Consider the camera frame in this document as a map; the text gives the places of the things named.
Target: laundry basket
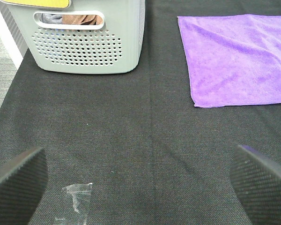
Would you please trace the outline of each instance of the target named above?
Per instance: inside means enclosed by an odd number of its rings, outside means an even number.
[[[139,62],[145,0],[71,0],[65,8],[20,5],[21,0],[1,1],[16,1],[8,8],[42,69],[77,74],[114,74],[131,71]],[[46,24],[40,20],[42,13],[99,15],[103,23]]]

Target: brown cloth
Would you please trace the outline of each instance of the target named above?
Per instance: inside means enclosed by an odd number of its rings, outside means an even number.
[[[103,19],[98,15],[62,15],[62,24],[100,25]]]

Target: yellow lid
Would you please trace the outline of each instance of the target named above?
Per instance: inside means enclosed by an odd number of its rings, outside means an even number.
[[[19,4],[36,7],[66,8],[70,0],[1,0],[5,3]]]

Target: black fabric surface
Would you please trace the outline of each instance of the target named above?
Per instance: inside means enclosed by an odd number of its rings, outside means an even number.
[[[147,0],[138,67],[123,75],[43,71],[30,52],[0,109],[0,165],[46,149],[49,182],[31,224],[52,224],[59,193],[93,182],[89,224],[242,224],[229,181],[237,144],[281,164],[281,104],[194,108],[178,15],[281,15],[281,0]]]

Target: purple towel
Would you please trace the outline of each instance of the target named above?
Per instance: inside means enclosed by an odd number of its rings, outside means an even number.
[[[196,107],[281,103],[281,16],[178,17]]]

